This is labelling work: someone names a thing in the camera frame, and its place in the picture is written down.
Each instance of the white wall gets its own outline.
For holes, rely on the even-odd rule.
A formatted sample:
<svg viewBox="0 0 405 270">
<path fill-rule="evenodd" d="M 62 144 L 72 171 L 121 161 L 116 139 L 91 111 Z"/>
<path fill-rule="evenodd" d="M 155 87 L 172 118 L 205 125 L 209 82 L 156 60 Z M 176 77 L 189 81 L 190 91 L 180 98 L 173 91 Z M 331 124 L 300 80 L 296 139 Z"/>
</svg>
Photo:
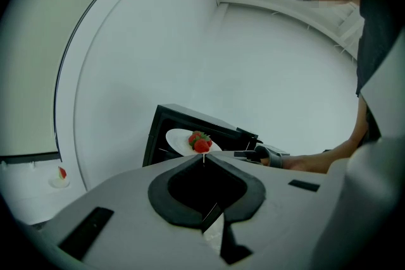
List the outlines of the white wall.
<svg viewBox="0 0 405 270">
<path fill-rule="evenodd" d="M 12 0 L 0 26 L 0 156 L 57 150 L 54 89 L 66 43 L 93 0 Z"/>
<path fill-rule="evenodd" d="M 120 0 L 106 17 L 75 100 L 75 149 L 87 188 L 142 166 L 158 104 L 189 105 L 215 9 L 215 0 Z"/>
<path fill-rule="evenodd" d="M 332 149 L 349 138 L 358 102 L 356 66 L 333 44 L 288 16 L 230 5 L 190 108 L 291 154 Z"/>
<path fill-rule="evenodd" d="M 66 164 L 52 160 L 0 169 L 1 195 L 15 218 L 27 224 L 48 221 L 85 193 L 84 186 L 75 181 L 66 188 L 50 186 L 49 181 L 59 176 L 58 166 Z"/>
</svg>

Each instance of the black rectangle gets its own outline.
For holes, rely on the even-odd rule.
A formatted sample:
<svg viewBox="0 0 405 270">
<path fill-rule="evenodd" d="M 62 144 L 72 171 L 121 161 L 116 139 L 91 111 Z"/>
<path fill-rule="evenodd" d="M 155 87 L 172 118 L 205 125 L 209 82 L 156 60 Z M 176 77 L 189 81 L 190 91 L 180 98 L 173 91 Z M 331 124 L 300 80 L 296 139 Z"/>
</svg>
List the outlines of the black rectangle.
<svg viewBox="0 0 405 270">
<path fill-rule="evenodd" d="M 0 161 L 6 164 L 30 163 L 40 161 L 58 160 L 61 158 L 59 152 L 25 154 L 22 156 L 0 156 Z"/>
<path fill-rule="evenodd" d="M 59 248 L 75 259 L 81 260 L 113 214 L 114 212 L 107 208 L 95 208 L 59 244 Z"/>
<path fill-rule="evenodd" d="M 289 185 L 305 189 L 305 190 L 310 190 L 312 192 L 317 192 L 320 185 L 317 185 L 315 183 L 310 183 L 310 182 L 305 182 L 301 180 L 292 180 L 289 182 Z"/>
</svg>

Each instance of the curved white wall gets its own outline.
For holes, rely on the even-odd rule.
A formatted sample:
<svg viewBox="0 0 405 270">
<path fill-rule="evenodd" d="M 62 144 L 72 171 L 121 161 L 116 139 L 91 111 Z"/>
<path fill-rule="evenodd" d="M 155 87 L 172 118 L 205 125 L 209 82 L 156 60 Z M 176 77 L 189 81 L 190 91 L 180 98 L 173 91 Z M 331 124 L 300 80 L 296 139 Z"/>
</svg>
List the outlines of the curved white wall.
<svg viewBox="0 0 405 270">
<path fill-rule="evenodd" d="M 190 108 L 291 154 L 332 149 L 349 138 L 358 105 L 356 64 L 333 45 L 299 20 L 230 5 L 195 89 L 204 100 Z"/>
<path fill-rule="evenodd" d="M 0 26 L 0 156 L 57 150 L 54 90 L 70 35 L 93 0 L 12 0 Z"/>
<path fill-rule="evenodd" d="M 357 111 L 349 57 L 297 20 L 224 6 L 97 0 L 66 56 L 56 114 L 62 158 L 77 158 L 87 189 L 142 166 L 158 104 L 222 118 L 293 154 L 348 138 Z"/>
<path fill-rule="evenodd" d="M 158 104 L 188 105 L 196 54 L 215 9 L 216 0 L 93 5 L 66 55 L 56 111 L 62 159 L 73 163 L 77 157 L 87 189 L 142 166 Z M 80 56 L 83 66 L 71 65 Z M 79 72 L 76 90 L 72 84 Z"/>
</svg>

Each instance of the white surface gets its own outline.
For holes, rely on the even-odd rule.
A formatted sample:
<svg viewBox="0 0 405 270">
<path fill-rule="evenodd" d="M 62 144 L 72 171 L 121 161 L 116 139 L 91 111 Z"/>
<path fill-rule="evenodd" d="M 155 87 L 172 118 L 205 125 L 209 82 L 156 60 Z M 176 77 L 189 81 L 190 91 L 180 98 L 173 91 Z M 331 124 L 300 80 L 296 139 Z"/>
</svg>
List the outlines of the white surface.
<svg viewBox="0 0 405 270">
<path fill-rule="evenodd" d="M 49 179 L 48 182 L 49 182 L 50 186 L 52 186 L 54 188 L 58 188 L 58 189 L 59 188 L 66 188 L 70 183 L 68 178 L 65 178 L 65 179 L 52 178 L 52 179 Z"/>
<path fill-rule="evenodd" d="M 384 137 L 405 134 L 405 27 L 389 55 L 361 89 Z"/>
<path fill-rule="evenodd" d="M 58 244 L 95 207 L 102 206 L 114 214 L 83 258 L 83 263 L 95 269 L 206 270 L 226 266 L 201 230 L 167 223 L 148 199 L 147 189 L 156 175 L 185 160 L 181 157 L 112 177 L 50 220 L 42 234 Z"/>
<path fill-rule="evenodd" d="M 314 258 L 313 250 L 340 197 L 347 161 L 335 161 L 327 175 L 274 169 L 274 174 L 265 177 L 265 173 L 252 172 L 265 184 L 277 183 L 278 186 L 274 188 L 280 188 L 281 177 L 321 186 L 316 193 L 288 185 L 285 190 L 267 191 L 268 196 L 264 202 L 267 209 L 259 209 L 248 223 L 232 225 L 236 239 L 247 240 L 257 248 L 252 257 L 236 263 L 233 268 L 265 270 L 271 264 L 273 269 L 312 269 L 310 262 Z"/>
<path fill-rule="evenodd" d="M 54 90 L 75 25 L 93 0 L 12 0 L 0 26 L 0 156 L 57 151 Z"/>
<path fill-rule="evenodd" d="M 189 145 L 189 137 L 191 135 L 192 131 L 174 128 L 166 133 L 166 140 L 172 149 L 182 156 L 194 156 L 199 153 L 193 150 Z M 213 151 L 222 151 L 221 148 L 214 143 L 214 141 L 212 146 L 209 148 L 209 151 L 205 152 L 205 154 Z"/>
<path fill-rule="evenodd" d="M 54 188 L 49 180 L 59 175 L 60 160 L 9 164 L 0 169 L 0 191 L 14 217 L 27 224 L 47 221 L 84 193 L 69 185 Z"/>
<path fill-rule="evenodd" d="M 319 153 L 349 138 L 356 65 L 322 33 L 288 16 L 230 5 L 204 52 L 199 78 L 209 78 L 196 85 L 189 108 L 291 154 Z"/>
<path fill-rule="evenodd" d="M 191 58 L 215 9 L 215 0 L 97 0 L 87 13 L 56 102 L 62 158 L 79 161 L 87 188 L 142 166 L 158 104 L 187 106 Z"/>
<path fill-rule="evenodd" d="M 254 216 L 248 221 L 231 225 L 235 241 L 240 244 L 243 242 L 254 252 L 253 255 L 260 254 L 268 244 L 277 244 L 278 239 L 289 230 L 292 223 L 298 222 L 297 215 L 302 214 L 302 210 L 318 194 L 318 192 L 289 185 L 292 180 L 314 183 L 321 187 L 329 180 L 328 175 L 320 173 L 269 168 L 236 161 L 229 157 L 221 159 L 249 175 L 255 176 L 266 187 L 266 199 Z M 336 194 L 329 196 L 332 210 L 333 202 L 339 196 L 338 193 L 337 188 Z"/>
<path fill-rule="evenodd" d="M 221 254 L 222 233 L 223 233 L 223 214 L 202 234 L 209 246 L 213 248 L 216 254 Z"/>
</svg>

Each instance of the person's arm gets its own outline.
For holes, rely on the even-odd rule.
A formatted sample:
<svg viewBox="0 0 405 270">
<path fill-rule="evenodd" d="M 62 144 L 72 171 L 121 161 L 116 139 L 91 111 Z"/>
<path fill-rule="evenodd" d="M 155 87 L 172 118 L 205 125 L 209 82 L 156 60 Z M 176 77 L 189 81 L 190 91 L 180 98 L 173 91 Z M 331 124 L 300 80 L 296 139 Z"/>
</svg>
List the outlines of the person's arm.
<svg viewBox="0 0 405 270">
<path fill-rule="evenodd" d="M 357 112 L 356 125 L 350 138 L 328 152 L 313 154 L 311 156 L 283 156 L 283 168 L 301 171 L 310 171 L 318 173 L 326 173 L 330 165 L 345 157 L 350 157 L 357 149 L 361 139 L 365 135 L 368 129 L 366 121 L 367 105 L 364 99 L 359 97 L 359 105 Z M 271 165 L 269 159 L 262 159 L 262 164 L 268 166 Z"/>
</svg>

